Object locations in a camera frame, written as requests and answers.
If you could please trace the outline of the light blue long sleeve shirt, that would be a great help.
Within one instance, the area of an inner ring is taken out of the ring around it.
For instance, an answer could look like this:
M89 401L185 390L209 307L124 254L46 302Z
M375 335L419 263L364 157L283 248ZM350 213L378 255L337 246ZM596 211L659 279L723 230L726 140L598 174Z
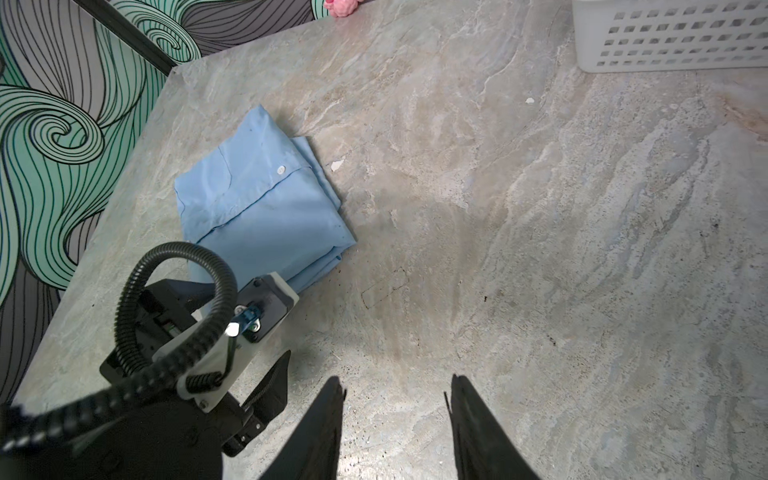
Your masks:
M301 292L356 243L307 138L286 135L263 107L174 190L184 240L220 256L239 287L277 273Z

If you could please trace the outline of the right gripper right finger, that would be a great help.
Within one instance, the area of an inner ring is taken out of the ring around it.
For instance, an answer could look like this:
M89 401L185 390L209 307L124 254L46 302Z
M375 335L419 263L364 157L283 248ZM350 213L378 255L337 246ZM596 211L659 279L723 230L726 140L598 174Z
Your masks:
M540 479L466 376L452 376L445 400L459 479Z

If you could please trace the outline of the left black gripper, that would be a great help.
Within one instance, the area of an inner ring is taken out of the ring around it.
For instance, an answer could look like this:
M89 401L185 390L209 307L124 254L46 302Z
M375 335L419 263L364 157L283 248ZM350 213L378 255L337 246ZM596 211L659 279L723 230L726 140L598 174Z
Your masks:
M179 344L196 323L192 314L214 297L211 284L162 280L138 297L132 333L149 362ZM288 403L286 351L243 403L226 393L209 413L173 387L141 408L67 447L65 479L220 479L224 456L235 457ZM222 376L194 376L194 387L216 387Z

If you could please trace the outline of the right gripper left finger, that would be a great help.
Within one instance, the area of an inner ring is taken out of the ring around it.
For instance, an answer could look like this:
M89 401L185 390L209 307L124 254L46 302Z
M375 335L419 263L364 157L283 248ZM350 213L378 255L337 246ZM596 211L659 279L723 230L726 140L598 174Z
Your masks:
M345 397L331 376L261 479L336 479Z

